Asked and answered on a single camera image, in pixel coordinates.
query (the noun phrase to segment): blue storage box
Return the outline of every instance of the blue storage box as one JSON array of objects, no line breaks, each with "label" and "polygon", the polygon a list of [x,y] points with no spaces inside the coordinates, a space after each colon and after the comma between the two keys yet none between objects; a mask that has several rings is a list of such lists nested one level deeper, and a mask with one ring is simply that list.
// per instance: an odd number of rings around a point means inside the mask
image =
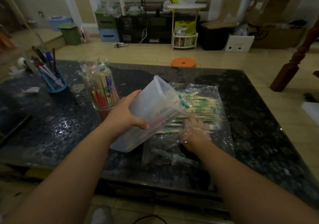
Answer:
[{"label": "blue storage box", "polygon": [[119,42],[120,38],[117,29],[99,29],[102,42]]},{"label": "blue storage box", "polygon": [[49,16],[49,24],[54,31],[60,32],[59,26],[62,23],[73,23],[73,19],[66,16]]}]

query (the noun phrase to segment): hand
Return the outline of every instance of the hand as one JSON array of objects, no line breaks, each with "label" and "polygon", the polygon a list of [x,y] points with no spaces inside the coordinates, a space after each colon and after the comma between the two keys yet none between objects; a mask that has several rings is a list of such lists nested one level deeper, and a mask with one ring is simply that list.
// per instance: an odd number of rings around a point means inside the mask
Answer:
[{"label": "hand", "polygon": [[110,129],[112,143],[123,133],[127,132],[132,126],[139,127],[143,130],[149,129],[149,125],[146,121],[140,117],[133,116],[129,110],[129,105],[141,91],[142,90],[137,90],[130,93],[128,96],[123,97],[101,124],[102,126],[105,126],[105,128]]},{"label": "hand", "polygon": [[184,120],[184,131],[181,133],[181,141],[188,151],[196,152],[199,145],[211,142],[209,125],[200,119],[190,117]]}]

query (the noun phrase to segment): black marble table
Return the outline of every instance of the black marble table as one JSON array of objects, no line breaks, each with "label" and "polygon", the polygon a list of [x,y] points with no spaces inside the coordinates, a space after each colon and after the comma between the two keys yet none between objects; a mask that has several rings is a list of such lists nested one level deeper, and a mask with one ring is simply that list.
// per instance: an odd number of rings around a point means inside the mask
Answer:
[{"label": "black marble table", "polygon": [[[314,208],[319,207],[319,185],[257,91],[240,70],[171,68],[167,66],[111,63],[120,97],[143,89],[158,75],[167,82],[218,85],[224,104],[236,158],[293,193]],[[99,124],[78,75],[75,61],[60,61],[58,68],[69,89],[48,94],[37,77],[25,73],[0,85],[33,119],[0,146],[0,162],[25,167],[55,168]],[[42,86],[25,96],[21,89]],[[130,153],[110,150],[103,179],[156,187],[160,190],[217,197],[209,174],[182,164],[143,165],[143,145]]]}]

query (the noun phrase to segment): pen holder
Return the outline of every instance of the pen holder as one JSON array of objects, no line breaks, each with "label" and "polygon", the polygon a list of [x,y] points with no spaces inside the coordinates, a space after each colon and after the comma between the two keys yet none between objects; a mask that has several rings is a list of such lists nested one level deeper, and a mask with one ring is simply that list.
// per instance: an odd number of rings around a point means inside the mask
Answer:
[{"label": "pen holder", "polygon": [[98,107],[95,105],[94,101],[92,102],[93,107],[95,109],[95,112],[98,114],[98,116],[101,118],[101,121],[104,121],[105,118],[108,116],[108,114],[111,112],[111,110],[113,109],[113,107],[116,104],[107,106],[107,107]]},{"label": "pen holder", "polygon": [[40,73],[41,73],[42,77],[44,78],[45,82],[48,85],[48,92],[49,93],[58,93],[58,92],[61,92],[61,91],[65,90],[68,87],[68,85],[66,84],[65,80],[61,76],[61,74],[58,71],[58,69],[56,69],[56,76],[57,76],[58,79],[60,79],[62,81],[64,86],[59,86],[48,75],[46,75],[45,73],[42,73],[41,71],[40,71]]}]

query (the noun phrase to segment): power strip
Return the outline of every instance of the power strip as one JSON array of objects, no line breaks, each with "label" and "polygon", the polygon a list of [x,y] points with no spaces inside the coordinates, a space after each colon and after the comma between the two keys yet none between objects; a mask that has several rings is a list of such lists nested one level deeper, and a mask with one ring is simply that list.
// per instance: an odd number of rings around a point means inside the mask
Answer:
[{"label": "power strip", "polygon": [[124,47],[124,43],[113,43],[114,48]]}]

